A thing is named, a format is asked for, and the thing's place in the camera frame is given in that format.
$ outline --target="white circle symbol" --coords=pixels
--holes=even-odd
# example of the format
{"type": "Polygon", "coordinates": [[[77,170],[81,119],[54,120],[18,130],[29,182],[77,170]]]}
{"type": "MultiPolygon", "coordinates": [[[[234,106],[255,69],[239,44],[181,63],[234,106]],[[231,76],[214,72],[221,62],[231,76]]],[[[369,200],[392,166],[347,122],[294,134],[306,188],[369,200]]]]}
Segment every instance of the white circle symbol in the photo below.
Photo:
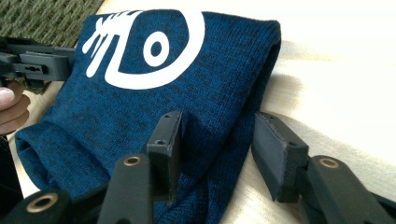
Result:
{"type": "Polygon", "coordinates": [[[145,46],[143,47],[143,56],[145,57],[146,63],[152,67],[160,66],[165,62],[169,55],[169,41],[168,37],[163,32],[154,32],[146,40],[145,46]],[[151,48],[155,43],[160,43],[161,52],[157,56],[152,55],[151,48]]]}

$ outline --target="beige surface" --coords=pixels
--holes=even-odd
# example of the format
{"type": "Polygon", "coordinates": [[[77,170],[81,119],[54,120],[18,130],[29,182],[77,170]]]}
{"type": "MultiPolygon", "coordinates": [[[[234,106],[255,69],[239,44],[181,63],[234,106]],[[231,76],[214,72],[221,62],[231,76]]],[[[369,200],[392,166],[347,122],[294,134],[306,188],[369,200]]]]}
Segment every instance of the beige surface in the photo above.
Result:
{"type": "MultiPolygon", "coordinates": [[[[394,4],[107,0],[99,13],[181,7],[278,20],[282,49],[262,110],[279,114],[310,146],[311,156],[344,161],[369,190],[396,201],[394,4]]],[[[59,87],[53,85],[51,91],[59,87]]],[[[33,100],[29,124],[40,117],[38,110],[48,97],[53,94],[33,100]]],[[[27,196],[35,188],[17,158],[16,164],[27,196]]],[[[222,223],[299,222],[298,205],[271,201],[249,154],[222,223]]]]}

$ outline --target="blue knit fabric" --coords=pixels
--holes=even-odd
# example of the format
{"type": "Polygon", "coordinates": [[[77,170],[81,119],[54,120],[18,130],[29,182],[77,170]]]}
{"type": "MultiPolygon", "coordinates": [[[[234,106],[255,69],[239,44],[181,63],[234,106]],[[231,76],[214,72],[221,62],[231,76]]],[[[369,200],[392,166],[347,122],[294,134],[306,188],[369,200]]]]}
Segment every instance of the blue knit fabric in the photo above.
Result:
{"type": "Polygon", "coordinates": [[[55,104],[37,125],[17,133],[26,172],[41,189],[77,197],[106,183],[116,160],[139,153],[161,115],[178,110],[177,200],[155,203],[155,221],[218,223],[280,41],[276,21],[212,12],[90,16],[55,104]]]}

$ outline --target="white printed logo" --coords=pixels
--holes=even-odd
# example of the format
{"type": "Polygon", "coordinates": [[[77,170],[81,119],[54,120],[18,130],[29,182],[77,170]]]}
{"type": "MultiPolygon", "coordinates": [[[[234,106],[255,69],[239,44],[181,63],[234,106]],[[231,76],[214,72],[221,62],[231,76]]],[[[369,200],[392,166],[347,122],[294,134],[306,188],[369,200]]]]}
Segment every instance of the white printed logo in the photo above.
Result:
{"type": "MultiPolygon", "coordinates": [[[[125,11],[109,16],[105,21],[100,18],[96,22],[96,31],[85,42],[82,52],[86,54],[92,47],[95,39],[99,37],[92,53],[92,62],[87,69],[87,77],[95,75],[108,47],[115,35],[118,35],[119,41],[116,46],[113,57],[108,64],[105,80],[110,85],[129,89],[129,90],[146,90],[161,87],[178,78],[192,64],[198,55],[205,36],[205,22],[201,12],[180,11],[184,16],[189,29],[189,42],[186,48],[180,53],[178,58],[161,70],[146,74],[128,74],[120,72],[120,62],[126,48],[129,33],[134,24],[136,17],[142,11],[125,11]]],[[[149,66],[157,67],[165,62],[169,54],[169,41],[163,32],[154,32],[151,34],[143,47],[143,56],[149,66]],[[161,44],[160,54],[153,56],[151,47],[155,43],[161,44]]]]}

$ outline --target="hand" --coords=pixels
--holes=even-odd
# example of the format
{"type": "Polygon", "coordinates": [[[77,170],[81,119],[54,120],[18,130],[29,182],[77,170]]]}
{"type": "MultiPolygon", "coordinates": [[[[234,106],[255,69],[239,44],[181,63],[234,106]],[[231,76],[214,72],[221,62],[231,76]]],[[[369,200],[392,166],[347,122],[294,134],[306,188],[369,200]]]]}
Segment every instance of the hand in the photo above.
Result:
{"type": "Polygon", "coordinates": [[[16,81],[8,82],[7,88],[0,87],[0,134],[17,130],[29,118],[30,99],[22,94],[23,90],[23,85],[16,81]]]}

